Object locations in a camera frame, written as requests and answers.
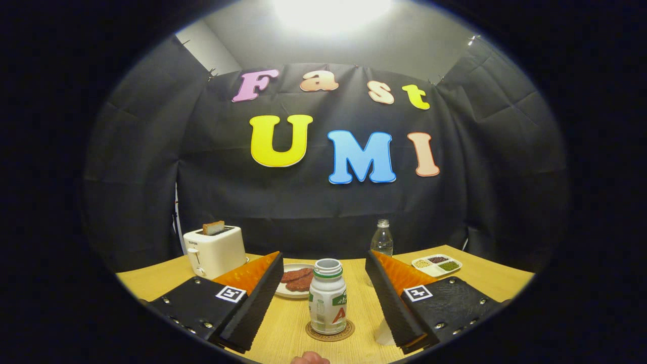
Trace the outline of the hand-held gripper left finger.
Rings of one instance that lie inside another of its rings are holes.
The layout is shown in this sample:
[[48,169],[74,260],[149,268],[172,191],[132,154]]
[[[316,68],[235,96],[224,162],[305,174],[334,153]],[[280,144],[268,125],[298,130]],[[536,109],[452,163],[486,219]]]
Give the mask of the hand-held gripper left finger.
[[213,345],[241,354],[250,350],[284,274],[279,251],[216,279],[192,277],[147,307]]

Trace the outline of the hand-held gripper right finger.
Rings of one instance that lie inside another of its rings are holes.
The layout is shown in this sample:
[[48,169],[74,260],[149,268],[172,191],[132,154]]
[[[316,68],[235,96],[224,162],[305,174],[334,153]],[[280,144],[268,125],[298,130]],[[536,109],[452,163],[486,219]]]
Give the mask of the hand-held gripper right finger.
[[488,297],[460,278],[439,280],[374,250],[367,253],[365,270],[404,354],[453,340],[509,303]]

